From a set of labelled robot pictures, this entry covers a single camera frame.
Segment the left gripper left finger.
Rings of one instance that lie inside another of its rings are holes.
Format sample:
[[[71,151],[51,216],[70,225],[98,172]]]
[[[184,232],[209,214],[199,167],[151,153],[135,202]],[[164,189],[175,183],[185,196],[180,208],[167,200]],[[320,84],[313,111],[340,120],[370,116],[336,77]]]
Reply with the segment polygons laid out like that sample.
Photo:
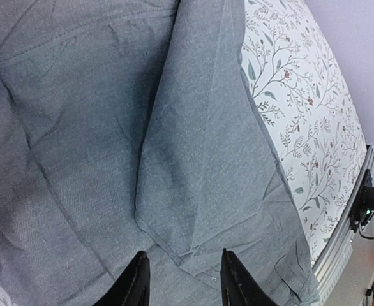
[[[146,251],[138,251],[111,288],[94,306],[148,306],[150,261]]]

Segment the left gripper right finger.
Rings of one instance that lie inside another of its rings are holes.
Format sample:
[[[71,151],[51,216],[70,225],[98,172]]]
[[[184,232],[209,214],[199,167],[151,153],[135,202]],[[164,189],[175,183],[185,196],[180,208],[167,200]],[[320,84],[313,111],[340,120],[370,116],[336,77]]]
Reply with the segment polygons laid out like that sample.
[[[223,249],[220,277],[224,306],[277,306],[233,251]]]

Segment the grey long sleeve shirt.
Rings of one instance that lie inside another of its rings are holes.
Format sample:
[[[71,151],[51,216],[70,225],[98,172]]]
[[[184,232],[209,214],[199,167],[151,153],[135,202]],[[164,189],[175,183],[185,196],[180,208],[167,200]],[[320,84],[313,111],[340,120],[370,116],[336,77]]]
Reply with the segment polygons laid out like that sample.
[[[0,1],[0,295],[220,305],[234,251],[278,305],[318,282],[242,68],[244,1]]]

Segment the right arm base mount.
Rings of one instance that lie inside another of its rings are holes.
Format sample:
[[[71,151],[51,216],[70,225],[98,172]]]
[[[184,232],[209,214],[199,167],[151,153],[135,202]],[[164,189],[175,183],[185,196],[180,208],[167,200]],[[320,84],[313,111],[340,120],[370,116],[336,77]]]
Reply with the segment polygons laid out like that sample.
[[[366,169],[363,173],[363,178],[357,185],[357,193],[354,196],[352,207],[348,215],[350,221],[350,228],[353,233],[357,233],[360,225],[363,223],[366,217],[367,209],[364,206],[365,192],[367,188],[372,187],[372,177],[369,169]]]

